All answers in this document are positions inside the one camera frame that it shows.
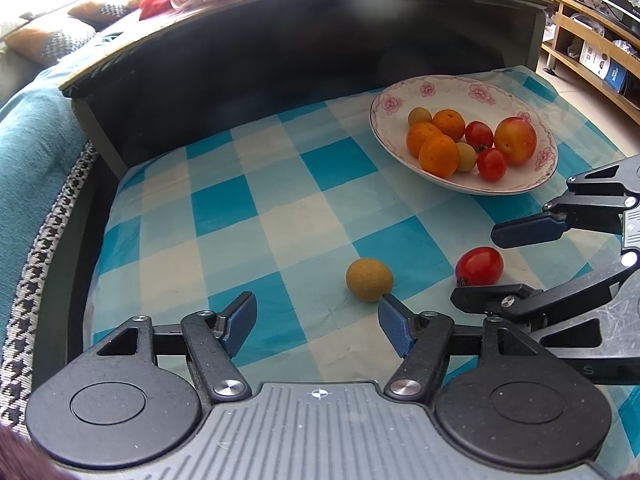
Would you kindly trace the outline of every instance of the fruit bowl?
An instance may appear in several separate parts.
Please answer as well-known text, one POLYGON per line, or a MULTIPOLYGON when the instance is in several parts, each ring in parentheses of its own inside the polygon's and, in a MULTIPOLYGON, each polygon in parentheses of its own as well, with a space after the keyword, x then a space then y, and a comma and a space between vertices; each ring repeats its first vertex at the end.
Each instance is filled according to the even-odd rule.
POLYGON ((501 88, 475 79, 429 75, 391 85, 373 100, 370 122, 378 142, 399 162, 427 180, 462 193, 497 196, 526 193, 549 180, 558 166, 556 140, 537 112, 501 88), (535 130, 536 151, 522 166, 508 167, 497 182, 483 180, 478 168, 469 173, 456 172, 449 178, 434 176, 420 167, 406 146, 407 117, 417 107, 431 113, 452 108, 466 124, 481 121, 493 131, 503 119, 520 117, 535 130))

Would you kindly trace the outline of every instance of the cherry tomato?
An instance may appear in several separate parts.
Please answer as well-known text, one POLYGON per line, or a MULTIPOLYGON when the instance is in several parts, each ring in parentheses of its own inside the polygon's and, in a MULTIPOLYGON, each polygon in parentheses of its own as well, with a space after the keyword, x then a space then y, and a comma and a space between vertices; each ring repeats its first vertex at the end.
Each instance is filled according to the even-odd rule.
POLYGON ((472 121, 465 128, 465 140, 476 152, 480 152, 494 145, 494 133, 486 124, 472 121))
POLYGON ((502 271, 504 261, 492 247, 476 247, 463 254, 456 264, 456 279, 459 286, 493 285, 502 271))
POLYGON ((507 172, 504 155, 495 148, 482 150, 478 155, 478 171, 487 182, 496 182, 507 172))

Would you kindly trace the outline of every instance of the blue and white tablecloth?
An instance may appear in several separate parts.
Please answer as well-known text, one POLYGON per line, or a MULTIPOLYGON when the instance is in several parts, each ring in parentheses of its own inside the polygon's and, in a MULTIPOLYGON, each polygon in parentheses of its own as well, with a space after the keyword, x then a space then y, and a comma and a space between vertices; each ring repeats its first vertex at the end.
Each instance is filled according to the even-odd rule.
MULTIPOLYGON (((481 197, 423 180, 375 140, 375 91, 264 118, 133 168, 120 184, 89 297, 93 341, 137 314, 155 324, 220 310, 244 290, 258 321, 235 359, 260 381, 385 383, 400 359, 376 305, 356 300, 344 275, 368 256, 385 262, 393 290, 416 312, 480 324, 449 301, 454 266, 491 243, 494 222, 539 212, 565 179, 623 158, 583 115, 525 68, 475 74, 539 110, 556 135, 556 175, 530 194, 481 197)), ((611 235, 570 231, 561 240, 502 252, 503 283, 549 288, 612 262, 611 235)), ((450 370, 471 366, 456 358, 450 370)), ((161 365, 187 376, 184 359, 161 365)), ((605 388, 614 423, 598 459, 613 475, 637 470, 640 388, 605 388)))

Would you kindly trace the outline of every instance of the small yellow fruit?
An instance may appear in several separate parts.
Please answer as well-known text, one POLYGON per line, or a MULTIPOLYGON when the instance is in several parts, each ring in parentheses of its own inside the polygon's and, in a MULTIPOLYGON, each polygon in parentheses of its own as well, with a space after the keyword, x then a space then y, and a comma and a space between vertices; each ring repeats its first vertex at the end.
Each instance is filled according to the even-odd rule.
POLYGON ((430 123, 431 112, 427 108, 417 107, 411 110, 409 118, 407 119, 409 126, 413 126, 415 123, 430 123))
POLYGON ((389 268, 374 258, 360 258, 347 269, 347 287, 362 301, 377 301, 394 288, 394 276, 389 268))
POLYGON ((456 146, 460 152, 460 162, 458 163, 457 171, 471 171, 476 166, 476 160, 478 160, 476 150, 466 142, 458 142, 456 146))

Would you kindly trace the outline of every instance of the pillow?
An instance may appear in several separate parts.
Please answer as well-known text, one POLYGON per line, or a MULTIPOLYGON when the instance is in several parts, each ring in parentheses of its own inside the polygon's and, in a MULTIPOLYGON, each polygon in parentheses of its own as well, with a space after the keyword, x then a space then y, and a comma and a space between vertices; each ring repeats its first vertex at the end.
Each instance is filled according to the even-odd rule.
POLYGON ((95 36, 95 29, 64 14, 48 14, 10 34, 5 43, 24 57, 44 66, 78 50, 95 36))
POLYGON ((7 18, 5 20, 0 20, 0 41, 4 40, 6 36, 15 32, 27 23, 29 23, 28 20, 23 18, 7 18))
POLYGON ((132 6, 128 1, 109 2, 106 0, 83 0, 68 10, 68 14, 89 23, 113 23, 137 9, 134 0, 132 6))

